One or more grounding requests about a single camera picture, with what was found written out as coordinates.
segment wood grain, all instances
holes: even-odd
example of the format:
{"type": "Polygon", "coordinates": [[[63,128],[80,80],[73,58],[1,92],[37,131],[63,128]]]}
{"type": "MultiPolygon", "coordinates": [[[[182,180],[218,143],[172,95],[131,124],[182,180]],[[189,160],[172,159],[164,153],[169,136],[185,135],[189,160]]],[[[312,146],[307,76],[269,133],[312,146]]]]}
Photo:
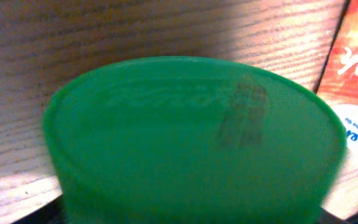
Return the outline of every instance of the wood grain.
{"type": "Polygon", "coordinates": [[[323,207],[342,219],[358,212],[358,157],[351,151],[323,207]]]}
{"type": "Polygon", "coordinates": [[[59,195],[40,117],[58,88],[130,58],[248,63],[313,89],[344,0],[0,0],[0,223],[59,195]]]}

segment wooden surface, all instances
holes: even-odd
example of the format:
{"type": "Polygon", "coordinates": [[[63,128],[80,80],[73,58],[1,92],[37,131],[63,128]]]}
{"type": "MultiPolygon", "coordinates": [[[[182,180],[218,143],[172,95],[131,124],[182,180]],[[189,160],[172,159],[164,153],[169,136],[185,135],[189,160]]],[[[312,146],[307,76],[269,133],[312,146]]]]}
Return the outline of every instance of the wooden surface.
{"type": "Polygon", "coordinates": [[[0,0],[0,223],[61,193],[40,117],[51,94],[69,80],[130,58],[197,55],[262,67],[313,89],[344,5],[344,0],[95,2],[0,0]]]}
{"type": "Polygon", "coordinates": [[[354,152],[348,152],[342,171],[323,207],[343,219],[358,212],[358,156],[354,152]]]}

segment green bottle cap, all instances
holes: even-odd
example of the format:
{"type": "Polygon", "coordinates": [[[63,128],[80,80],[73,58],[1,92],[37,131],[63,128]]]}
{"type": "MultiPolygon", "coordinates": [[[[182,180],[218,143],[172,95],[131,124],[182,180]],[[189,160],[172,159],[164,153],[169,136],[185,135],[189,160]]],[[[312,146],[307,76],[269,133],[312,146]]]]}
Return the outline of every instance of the green bottle cap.
{"type": "Polygon", "coordinates": [[[74,223],[314,223],[346,148],[314,93],[198,57],[90,71],[44,132],[74,223]]]}

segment red packaging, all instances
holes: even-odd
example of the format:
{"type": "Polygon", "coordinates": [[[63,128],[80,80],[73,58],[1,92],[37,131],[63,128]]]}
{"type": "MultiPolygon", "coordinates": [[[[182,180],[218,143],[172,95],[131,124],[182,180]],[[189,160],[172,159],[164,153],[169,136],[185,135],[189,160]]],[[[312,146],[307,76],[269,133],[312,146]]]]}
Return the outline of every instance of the red packaging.
{"type": "Polygon", "coordinates": [[[349,156],[324,205],[346,218],[358,211],[358,0],[349,5],[317,95],[331,106],[347,131],[349,156]]]}

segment wooden table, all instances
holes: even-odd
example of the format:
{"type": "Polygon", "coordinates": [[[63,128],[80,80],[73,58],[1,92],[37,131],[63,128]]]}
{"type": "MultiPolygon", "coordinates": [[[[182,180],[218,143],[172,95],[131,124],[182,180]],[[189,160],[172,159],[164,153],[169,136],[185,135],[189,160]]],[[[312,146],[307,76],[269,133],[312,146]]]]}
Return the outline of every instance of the wooden table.
{"type": "MultiPolygon", "coordinates": [[[[314,90],[344,7],[344,0],[97,2],[0,0],[0,223],[61,194],[40,117],[69,80],[130,58],[197,55],[262,67],[314,90]]],[[[346,218],[358,211],[358,178],[343,181],[342,197],[353,197],[326,204],[346,218]]]]}

